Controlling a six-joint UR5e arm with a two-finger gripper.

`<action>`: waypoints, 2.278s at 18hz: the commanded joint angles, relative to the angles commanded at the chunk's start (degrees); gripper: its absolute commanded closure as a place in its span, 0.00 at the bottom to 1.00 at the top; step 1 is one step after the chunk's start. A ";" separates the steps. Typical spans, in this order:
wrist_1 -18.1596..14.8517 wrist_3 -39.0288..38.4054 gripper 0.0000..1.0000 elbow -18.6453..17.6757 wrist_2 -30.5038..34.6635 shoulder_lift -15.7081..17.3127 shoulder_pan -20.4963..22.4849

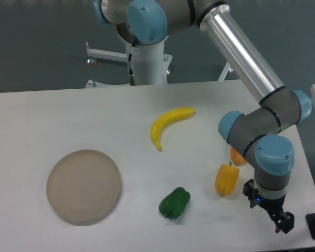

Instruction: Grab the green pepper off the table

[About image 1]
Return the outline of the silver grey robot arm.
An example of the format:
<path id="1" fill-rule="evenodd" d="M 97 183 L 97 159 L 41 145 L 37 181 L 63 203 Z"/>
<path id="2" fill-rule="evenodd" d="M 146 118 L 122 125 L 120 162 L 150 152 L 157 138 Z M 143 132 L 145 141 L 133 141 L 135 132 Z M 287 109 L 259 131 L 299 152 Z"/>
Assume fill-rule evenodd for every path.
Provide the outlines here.
<path id="1" fill-rule="evenodd" d="M 250 114 L 227 113 L 218 125 L 223 139 L 254 168 L 244 184 L 250 206 L 263 208 L 288 233 L 294 215 L 283 204 L 295 162 L 293 144 L 280 133 L 309 116 L 312 104 L 300 90 L 286 88 L 230 14 L 225 1 L 93 1 L 103 26 L 115 24 L 126 44 L 125 61 L 130 85 L 166 83 L 162 51 L 152 58 L 153 47 L 168 36 L 197 26 L 213 41 L 259 104 Z"/>

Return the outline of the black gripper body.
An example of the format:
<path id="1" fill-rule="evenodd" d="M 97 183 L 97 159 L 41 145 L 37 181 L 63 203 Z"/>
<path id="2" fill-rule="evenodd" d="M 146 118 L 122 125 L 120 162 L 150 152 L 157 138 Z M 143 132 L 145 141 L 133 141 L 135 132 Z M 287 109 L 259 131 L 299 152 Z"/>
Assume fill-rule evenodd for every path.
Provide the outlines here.
<path id="1" fill-rule="evenodd" d="M 283 204 L 286 197 L 285 187 L 280 190 L 268 190 L 251 179 L 244 184 L 243 194 L 249 200 L 250 208 L 254 208 L 258 205 L 270 216 L 280 216 L 284 212 Z"/>

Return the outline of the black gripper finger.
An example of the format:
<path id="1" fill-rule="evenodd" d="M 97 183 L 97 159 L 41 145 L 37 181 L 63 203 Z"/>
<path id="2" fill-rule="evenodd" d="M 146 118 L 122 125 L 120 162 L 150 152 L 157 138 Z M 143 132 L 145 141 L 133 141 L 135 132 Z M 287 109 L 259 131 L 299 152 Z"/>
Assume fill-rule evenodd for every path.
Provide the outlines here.
<path id="1" fill-rule="evenodd" d="M 291 212 L 285 212 L 282 208 L 267 211 L 270 219 L 275 223 L 275 232 L 287 234 L 294 228 L 295 216 Z"/>

